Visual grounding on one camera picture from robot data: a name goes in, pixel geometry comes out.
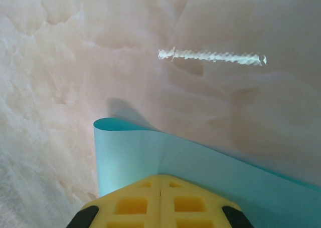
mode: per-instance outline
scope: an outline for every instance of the yellow plastic robot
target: yellow plastic robot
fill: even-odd
[[[154,175],[87,203],[67,228],[253,228],[240,207],[169,175]]]

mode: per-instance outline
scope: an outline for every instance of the black rubber part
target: black rubber part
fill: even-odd
[[[222,210],[232,228],[254,228],[243,212],[230,206],[224,206]]]
[[[92,205],[77,212],[66,228],[89,228],[98,211],[99,208]]]

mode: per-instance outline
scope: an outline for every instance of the curved paper sheet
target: curved paper sheet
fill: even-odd
[[[254,227],[321,227],[321,192],[213,149],[117,119],[94,123],[100,195],[171,174],[238,203]]]

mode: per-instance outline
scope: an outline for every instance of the marble surface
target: marble surface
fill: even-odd
[[[97,197],[92,123],[106,116],[321,185],[320,8],[0,0],[0,227],[65,227]],[[172,47],[269,62],[158,59]]]

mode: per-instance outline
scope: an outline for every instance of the pink marble wall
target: pink marble wall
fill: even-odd
[[[0,226],[64,227],[98,195],[109,115],[321,185],[320,6],[0,0]],[[269,63],[158,59],[174,46]]]

